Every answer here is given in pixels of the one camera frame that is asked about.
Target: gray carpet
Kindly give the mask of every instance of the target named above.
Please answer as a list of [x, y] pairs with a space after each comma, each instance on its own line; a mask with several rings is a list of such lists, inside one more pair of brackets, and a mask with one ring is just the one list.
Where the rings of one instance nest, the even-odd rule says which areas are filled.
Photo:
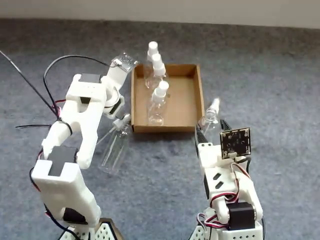
[[[221, 97], [234, 128], [251, 127], [250, 173], [262, 204], [267, 240], [315, 240], [320, 235], [320, 31], [209, 24], [0, 20], [0, 49], [42, 93], [55, 58], [81, 54], [110, 61], [126, 50], [139, 60], [157, 40], [167, 63], [201, 65], [206, 105]], [[106, 68], [68, 59], [49, 73], [56, 99], [75, 73]], [[53, 114], [0, 57], [0, 236], [55, 240], [61, 232], [44, 214], [29, 182], [47, 130], [16, 125], [52, 123]], [[130, 110], [130, 79], [122, 93]], [[99, 135], [111, 127], [105, 118]], [[75, 135], [65, 144], [78, 146]], [[103, 216], [127, 240], [186, 240], [208, 206], [193, 136], [137, 135], [118, 176], [98, 169], [104, 146], [83, 171]]]

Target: robotic arm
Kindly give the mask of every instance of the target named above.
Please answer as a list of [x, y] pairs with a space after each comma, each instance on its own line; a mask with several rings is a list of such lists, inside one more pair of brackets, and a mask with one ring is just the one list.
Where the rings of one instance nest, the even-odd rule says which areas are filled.
[[[56, 121], [42, 141], [43, 157], [39, 156], [31, 175], [54, 219], [72, 226], [74, 232], [83, 234], [83, 239], [89, 236], [95, 239], [101, 209], [87, 188], [81, 169], [91, 164], [102, 115], [115, 119], [125, 104], [119, 90], [137, 64], [123, 53], [112, 60], [106, 76], [76, 74], [73, 77], [59, 114], [62, 121]], [[74, 132], [82, 135], [79, 150], [61, 146]]]
[[209, 207], [197, 216], [190, 240], [263, 240], [263, 210], [249, 174], [242, 168], [251, 154], [250, 129], [220, 134], [213, 145], [195, 130], [195, 144]]

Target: plastic bottle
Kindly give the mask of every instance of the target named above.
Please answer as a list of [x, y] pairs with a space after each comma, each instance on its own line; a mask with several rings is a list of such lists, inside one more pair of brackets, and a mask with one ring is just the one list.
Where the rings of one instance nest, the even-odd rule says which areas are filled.
[[149, 80], [149, 88], [153, 91], [161, 81], [169, 81], [166, 67], [162, 61], [161, 55], [156, 53], [152, 55], [153, 76]]
[[164, 112], [166, 110], [166, 95], [169, 88], [167, 81], [160, 81], [158, 87], [153, 91], [147, 105], [148, 125], [164, 125]]
[[199, 121], [201, 131], [208, 142], [213, 145], [220, 145], [220, 120], [219, 120], [220, 99], [215, 98], [209, 108], [205, 110], [204, 116]]
[[146, 54], [146, 62], [143, 65], [143, 75], [145, 80], [145, 86], [150, 88], [150, 77], [154, 75], [154, 68], [152, 63], [152, 56], [158, 54], [158, 43], [156, 41], [149, 42], [148, 52]]
[[114, 121], [114, 127], [111, 128], [111, 130], [107, 132], [96, 144], [100, 144], [111, 134], [102, 154], [102, 162], [99, 166], [99, 168], [105, 173], [117, 174], [120, 169], [120, 165], [126, 158], [128, 141], [130, 134], [132, 133], [130, 120], [130, 114], [125, 114], [122, 120], [117, 119]]

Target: cardboard box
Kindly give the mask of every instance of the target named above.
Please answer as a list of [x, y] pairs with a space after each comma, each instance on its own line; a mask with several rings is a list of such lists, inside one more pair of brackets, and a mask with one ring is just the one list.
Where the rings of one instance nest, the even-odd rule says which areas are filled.
[[151, 91], [145, 86], [143, 65], [132, 71], [131, 114], [135, 133], [194, 132], [204, 115], [200, 67], [195, 64], [166, 64], [169, 89], [163, 126], [148, 125], [147, 103]]

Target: white spray nozzle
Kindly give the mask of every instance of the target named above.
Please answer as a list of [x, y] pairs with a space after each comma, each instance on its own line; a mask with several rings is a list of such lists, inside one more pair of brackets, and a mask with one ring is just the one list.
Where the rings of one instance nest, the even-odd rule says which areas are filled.
[[148, 56], [152, 57], [152, 55], [157, 54], [158, 52], [158, 43], [156, 41], [149, 42]]
[[156, 88], [156, 95], [159, 97], [165, 97], [168, 88], [169, 83], [167, 81], [160, 81], [159, 86]]
[[166, 67], [159, 53], [152, 55], [152, 64], [154, 75], [163, 76], [166, 74]]
[[152, 100], [155, 102], [161, 102], [167, 95], [169, 83], [167, 81], [160, 81], [158, 87], [153, 91]]

